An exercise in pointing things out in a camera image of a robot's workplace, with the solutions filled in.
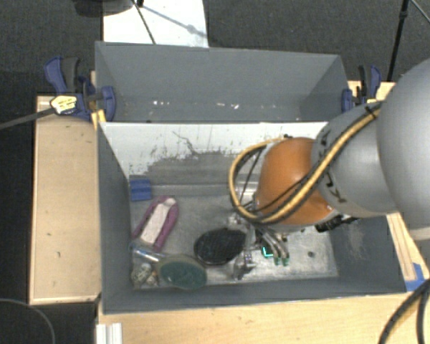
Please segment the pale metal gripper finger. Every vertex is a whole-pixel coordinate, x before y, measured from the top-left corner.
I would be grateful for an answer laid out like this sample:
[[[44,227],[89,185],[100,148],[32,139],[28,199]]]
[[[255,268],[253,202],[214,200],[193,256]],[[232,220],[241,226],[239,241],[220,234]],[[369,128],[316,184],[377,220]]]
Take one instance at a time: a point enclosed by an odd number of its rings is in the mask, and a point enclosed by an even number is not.
[[[229,228],[233,230],[239,230],[247,234],[250,230],[251,224],[245,219],[238,215],[231,215],[229,217]]]
[[[241,252],[234,262],[233,278],[241,281],[244,275],[249,274],[256,266],[252,250]]]

